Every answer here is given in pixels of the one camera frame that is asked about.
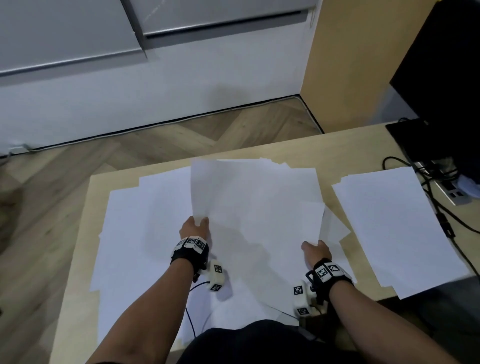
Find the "black device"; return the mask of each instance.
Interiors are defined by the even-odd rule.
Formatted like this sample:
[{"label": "black device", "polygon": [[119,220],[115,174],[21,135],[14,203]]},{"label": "black device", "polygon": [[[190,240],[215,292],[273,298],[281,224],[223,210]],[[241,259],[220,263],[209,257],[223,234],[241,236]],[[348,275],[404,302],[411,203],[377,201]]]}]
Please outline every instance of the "black device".
[{"label": "black device", "polygon": [[480,1],[436,3],[390,84],[419,117],[387,126],[407,158],[480,184]]}]

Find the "desk surface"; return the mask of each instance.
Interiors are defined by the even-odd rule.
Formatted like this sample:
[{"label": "desk surface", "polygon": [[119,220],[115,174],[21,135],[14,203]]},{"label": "desk surface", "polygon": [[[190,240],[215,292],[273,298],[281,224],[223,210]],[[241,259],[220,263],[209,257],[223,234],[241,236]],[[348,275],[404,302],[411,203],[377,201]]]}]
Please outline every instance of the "desk surface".
[{"label": "desk surface", "polygon": [[[207,158],[264,157],[277,163],[287,162],[293,168],[315,167],[324,202],[351,229],[332,184],[348,174],[381,170],[382,160],[387,156],[403,157],[384,125],[374,125],[212,154]],[[110,191],[135,187],[140,177],[188,165],[190,159],[182,159],[92,176],[63,297],[51,364],[84,363],[97,346],[99,292],[89,292],[89,286]],[[391,161],[388,167],[400,167],[400,163]],[[467,224],[477,225],[480,201],[456,207],[437,187],[434,187],[434,194]],[[458,245],[480,269],[480,236],[452,220]],[[355,272],[360,291],[375,300],[396,295],[393,288],[380,287],[354,233],[344,238],[341,245]]]}]

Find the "herringbone floor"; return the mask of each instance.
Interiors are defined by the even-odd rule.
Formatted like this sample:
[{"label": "herringbone floor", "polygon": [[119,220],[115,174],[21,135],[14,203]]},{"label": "herringbone floor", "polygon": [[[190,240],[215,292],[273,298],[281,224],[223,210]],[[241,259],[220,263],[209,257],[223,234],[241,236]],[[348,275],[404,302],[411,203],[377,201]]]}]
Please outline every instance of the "herringbone floor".
[{"label": "herringbone floor", "polygon": [[0,168],[0,362],[48,363],[91,175],[316,134],[292,98],[12,157]]}]

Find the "forearm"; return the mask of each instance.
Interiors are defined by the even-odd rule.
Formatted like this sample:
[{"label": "forearm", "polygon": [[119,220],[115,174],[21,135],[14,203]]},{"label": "forearm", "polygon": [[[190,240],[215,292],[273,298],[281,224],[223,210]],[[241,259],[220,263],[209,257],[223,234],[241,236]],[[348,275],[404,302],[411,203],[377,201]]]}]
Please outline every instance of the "forearm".
[{"label": "forearm", "polygon": [[374,363],[457,363],[430,337],[371,300],[350,283],[337,282],[330,302],[357,348]]},{"label": "forearm", "polygon": [[192,279],[192,264],[175,260],[118,318],[87,364],[164,363],[180,328]]}]

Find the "wrist strap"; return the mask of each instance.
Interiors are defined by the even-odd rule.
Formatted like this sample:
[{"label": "wrist strap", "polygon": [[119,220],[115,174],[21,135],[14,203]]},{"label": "wrist strap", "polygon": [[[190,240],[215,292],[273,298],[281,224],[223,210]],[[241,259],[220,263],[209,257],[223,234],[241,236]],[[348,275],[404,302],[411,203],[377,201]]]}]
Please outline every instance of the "wrist strap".
[{"label": "wrist strap", "polygon": [[193,266],[193,281],[196,282],[199,277],[198,271],[207,268],[208,252],[208,244],[204,238],[189,236],[175,246],[170,264],[179,258],[187,259]]},{"label": "wrist strap", "polygon": [[341,266],[327,258],[317,262],[305,276],[312,284],[313,290],[317,293],[318,303],[323,301],[330,302],[328,297],[330,289],[338,281],[346,280],[352,283],[352,277]]}]

